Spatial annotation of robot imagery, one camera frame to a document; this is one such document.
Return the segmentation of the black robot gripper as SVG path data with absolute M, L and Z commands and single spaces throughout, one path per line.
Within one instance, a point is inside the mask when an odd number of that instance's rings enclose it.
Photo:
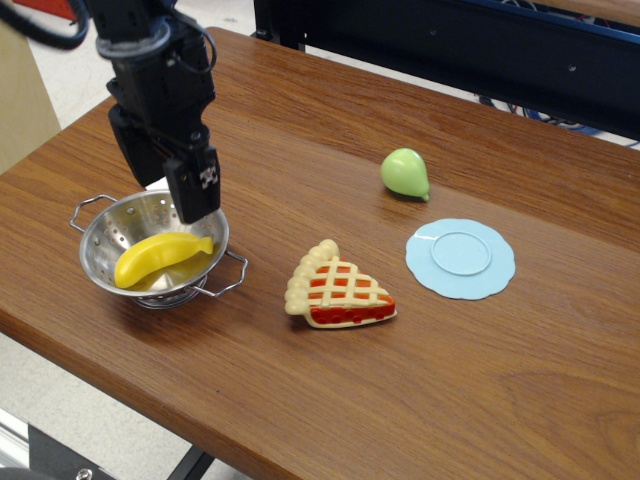
M 135 179 L 146 187 L 165 176 L 183 224 L 216 212 L 220 167 L 202 123 L 215 98 L 208 32 L 191 19 L 159 19 L 147 37 L 101 37 L 97 48 L 112 63 L 108 90 L 117 104 L 108 118 Z

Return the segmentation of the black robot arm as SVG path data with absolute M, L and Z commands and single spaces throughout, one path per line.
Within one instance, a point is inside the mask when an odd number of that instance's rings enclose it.
M 202 121 L 215 99 L 209 32 L 172 1 L 91 1 L 98 53 L 114 78 L 108 117 L 142 186 L 165 179 L 182 223 L 220 207 L 220 167 Z

